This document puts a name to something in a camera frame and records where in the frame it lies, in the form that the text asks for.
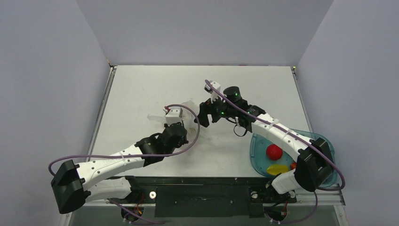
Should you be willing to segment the translucent plastic bag with prints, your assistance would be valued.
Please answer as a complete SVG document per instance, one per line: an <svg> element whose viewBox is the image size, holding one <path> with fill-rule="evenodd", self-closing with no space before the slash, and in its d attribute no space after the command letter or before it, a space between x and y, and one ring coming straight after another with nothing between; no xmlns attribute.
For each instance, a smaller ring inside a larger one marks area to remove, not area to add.
<svg viewBox="0 0 399 226"><path fill-rule="evenodd" d="M184 105L184 106L190 108L196 114L199 113L199 110L200 110L199 103L195 102L193 98L190 98L188 101L182 102L181 105ZM157 122L158 124L161 125L161 127L166 122L165 116L161 116L161 115L148 114L147 119L150 121ZM195 138L195 136L197 134L197 130L198 130L197 123L194 122L195 117L187 109L183 108L182 119L184 122L184 127L188 131L187 137L190 141L192 141ZM209 141L212 140L212 136L209 134L207 128L201 127L201 129L199 131L198 140L199 141L200 140L209 140Z"/></svg>

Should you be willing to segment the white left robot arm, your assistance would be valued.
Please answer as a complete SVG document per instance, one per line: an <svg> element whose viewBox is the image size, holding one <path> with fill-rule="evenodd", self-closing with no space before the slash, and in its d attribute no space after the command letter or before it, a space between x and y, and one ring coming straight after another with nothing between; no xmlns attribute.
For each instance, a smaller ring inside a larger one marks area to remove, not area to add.
<svg viewBox="0 0 399 226"><path fill-rule="evenodd" d="M111 178L130 169L158 163L188 142L187 130L178 122L165 125L163 132L142 138L113 155L94 155L93 161L81 163L74 163L69 156L63 158L51 181L59 213L70 213L86 202L108 197L136 202L140 198L139 187L126 179Z"/></svg>

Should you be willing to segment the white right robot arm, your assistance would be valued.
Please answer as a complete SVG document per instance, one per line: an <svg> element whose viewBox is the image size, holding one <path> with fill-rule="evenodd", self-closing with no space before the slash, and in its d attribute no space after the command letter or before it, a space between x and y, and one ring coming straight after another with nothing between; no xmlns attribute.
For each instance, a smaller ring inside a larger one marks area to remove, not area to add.
<svg viewBox="0 0 399 226"><path fill-rule="evenodd" d="M313 139L284 126L264 109L248 104L236 86L220 92L216 83L205 85L204 89L211 97L199 105L197 121L203 127L221 118L234 119L236 125L268 139L296 162L294 169L269 182L265 189L269 200L277 201L298 188L314 192L333 173L333 159L326 140Z"/></svg>

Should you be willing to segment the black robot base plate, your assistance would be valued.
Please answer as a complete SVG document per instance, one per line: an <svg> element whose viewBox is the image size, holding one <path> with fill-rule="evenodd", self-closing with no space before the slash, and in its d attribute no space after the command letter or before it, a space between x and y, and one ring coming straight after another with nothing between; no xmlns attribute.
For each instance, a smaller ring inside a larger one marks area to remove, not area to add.
<svg viewBox="0 0 399 226"><path fill-rule="evenodd" d="M155 208L157 218L233 217L261 218L294 195L272 191L269 178L134 177L127 176L129 194L112 198L130 208Z"/></svg>

